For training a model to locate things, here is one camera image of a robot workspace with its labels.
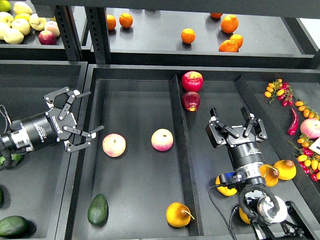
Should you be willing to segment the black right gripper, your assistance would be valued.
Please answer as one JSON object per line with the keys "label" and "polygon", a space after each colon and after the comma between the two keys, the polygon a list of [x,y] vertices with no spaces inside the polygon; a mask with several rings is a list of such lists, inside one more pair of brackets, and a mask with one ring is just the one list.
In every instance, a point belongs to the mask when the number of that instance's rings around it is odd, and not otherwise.
{"label": "black right gripper", "polygon": [[222,123],[216,108],[210,110],[210,120],[205,128],[213,148],[226,145],[230,161],[236,172],[259,170],[265,162],[265,158],[259,147],[259,143],[268,138],[261,118],[256,118],[249,108],[244,105],[241,108],[245,120],[244,126],[228,126]]}

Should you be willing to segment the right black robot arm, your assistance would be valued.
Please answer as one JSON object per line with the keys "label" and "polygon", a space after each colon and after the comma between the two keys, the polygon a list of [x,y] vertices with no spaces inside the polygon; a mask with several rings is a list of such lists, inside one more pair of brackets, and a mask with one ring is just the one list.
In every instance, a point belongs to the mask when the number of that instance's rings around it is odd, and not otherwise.
{"label": "right black robot arm", "polygon": [[274,195],[261,175],[265,158],[259,143],[267,139],[262,119],[246,106],[241,112],[245,124],[228,126],[219,120],[215,108],[210,110],[206,133],[214,148],[226,146],[233,171],[218,175],[219,182],[209,187],[208,194],[212,189],[235,189],[238,204],[231,216],[243,212],[257,240],[315,240],[296,205]]}

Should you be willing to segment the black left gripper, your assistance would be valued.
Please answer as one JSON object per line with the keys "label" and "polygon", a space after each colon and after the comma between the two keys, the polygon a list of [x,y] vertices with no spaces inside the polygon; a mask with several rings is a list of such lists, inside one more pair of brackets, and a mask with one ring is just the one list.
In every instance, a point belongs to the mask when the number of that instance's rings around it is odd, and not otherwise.
{"label": "black left gripper", "polygon": [[87,132],[76,128],[77,122],[70,112],[76,99],[88,96],[91,91],[81,93],[68,86],[46,94],[43,100],[50,110],[24,119],[15,120],[11,125],[11,140],[18,150],[31,152],[64,141],[67,153],[77,152],[92,146],[92,140],[104,129],[103,125]]}

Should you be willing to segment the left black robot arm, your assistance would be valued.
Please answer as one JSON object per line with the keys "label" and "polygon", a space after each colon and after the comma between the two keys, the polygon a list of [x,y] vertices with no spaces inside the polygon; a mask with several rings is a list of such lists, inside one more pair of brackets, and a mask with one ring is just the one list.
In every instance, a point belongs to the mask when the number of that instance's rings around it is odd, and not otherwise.
{"label": "left black robot arm", "polygon": [[92,145],[96,133],[103,130],[102,125],[86,132],[77,129],[74,114],[70,111],[75,99],[90,95],[91,92],[80,93],[63,87],[43,97],[48,110],[37,115],[11,121],[4,111],[9,130],[0,134],[0,156],[4,161],[0,169],[15,167],[18,163],[13,155],[24,155],[57,143],[64,143],[64,150],[73,153]]}

